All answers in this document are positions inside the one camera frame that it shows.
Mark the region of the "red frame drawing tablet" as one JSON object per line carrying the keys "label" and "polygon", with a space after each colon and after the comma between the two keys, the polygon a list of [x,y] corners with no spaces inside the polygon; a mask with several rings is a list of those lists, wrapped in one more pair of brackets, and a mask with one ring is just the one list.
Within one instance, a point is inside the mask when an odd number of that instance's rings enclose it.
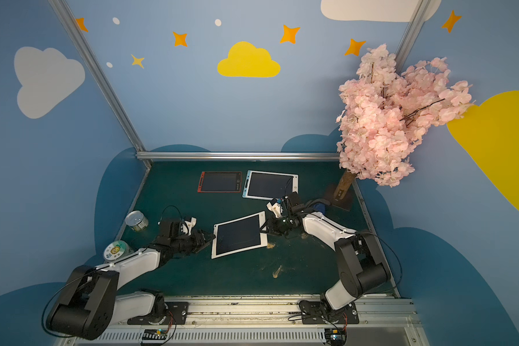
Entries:
{"label": "red frame drawing tablet", "polygon": [[199,193],[239,193],[242,188],[241,172],[202,172]]}

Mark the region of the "white frame drawing tablet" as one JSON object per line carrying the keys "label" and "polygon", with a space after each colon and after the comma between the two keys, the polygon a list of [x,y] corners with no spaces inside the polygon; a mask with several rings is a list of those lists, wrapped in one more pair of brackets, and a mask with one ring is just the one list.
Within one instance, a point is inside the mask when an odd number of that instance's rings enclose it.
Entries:
{"label": "white frame drawing tablet", "polygon": [[265,212],[215,224],[211,258],[216,259],[268,246]]}

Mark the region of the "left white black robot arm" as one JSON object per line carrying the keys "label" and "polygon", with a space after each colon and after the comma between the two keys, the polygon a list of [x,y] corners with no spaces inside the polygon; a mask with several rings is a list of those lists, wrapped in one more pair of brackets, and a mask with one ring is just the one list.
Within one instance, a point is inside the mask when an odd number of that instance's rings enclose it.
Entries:
{"label": "left white black robot arm", "polygon": [[112,324],[174,324],[165,295],[151,289],[119,295],[118,290],[176,257],[200,252],[216,237],[195,228],[196,220],[167,219],[145,247],[108,264],[75,268],[48,301],[40,324],[53,337],[95,340]]}

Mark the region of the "white blue drawing tablet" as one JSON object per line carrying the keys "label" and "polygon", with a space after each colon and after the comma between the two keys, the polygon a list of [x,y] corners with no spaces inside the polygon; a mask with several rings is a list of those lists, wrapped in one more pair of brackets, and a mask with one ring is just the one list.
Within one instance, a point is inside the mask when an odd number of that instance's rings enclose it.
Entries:
{"label": "white blue drawing tablet", "polygon": [[249,170],[242,193],[243,198],[272,200],[298,192],[298,175]]}

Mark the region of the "blue wiping cloth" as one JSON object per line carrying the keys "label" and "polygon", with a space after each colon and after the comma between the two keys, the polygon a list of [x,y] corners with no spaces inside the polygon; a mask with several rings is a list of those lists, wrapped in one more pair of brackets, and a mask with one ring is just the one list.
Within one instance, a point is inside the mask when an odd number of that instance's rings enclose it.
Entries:
{"label": "blue wiping cloth", "polygon": [[310,200],[306,203],[306,207],[304,209],[305,213],[315,213],[319,212],[324,215],[327,211],[327,207],[331,206],[331,203],[324,198],[318,198],[315,200]]}

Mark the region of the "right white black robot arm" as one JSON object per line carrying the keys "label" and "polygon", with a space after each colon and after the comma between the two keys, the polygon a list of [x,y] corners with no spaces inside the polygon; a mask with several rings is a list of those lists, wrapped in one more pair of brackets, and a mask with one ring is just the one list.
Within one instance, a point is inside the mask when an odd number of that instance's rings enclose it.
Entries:
{"label": "right white black robot arm", "polygon": [[297,213],[278,219],[272,216],[262,224],[260,231],[282,236],[298,227],[334,250],[339,281],[324,294],[328,310],[342,309],[392,279],[376,235],[348,229],[321,212]]}

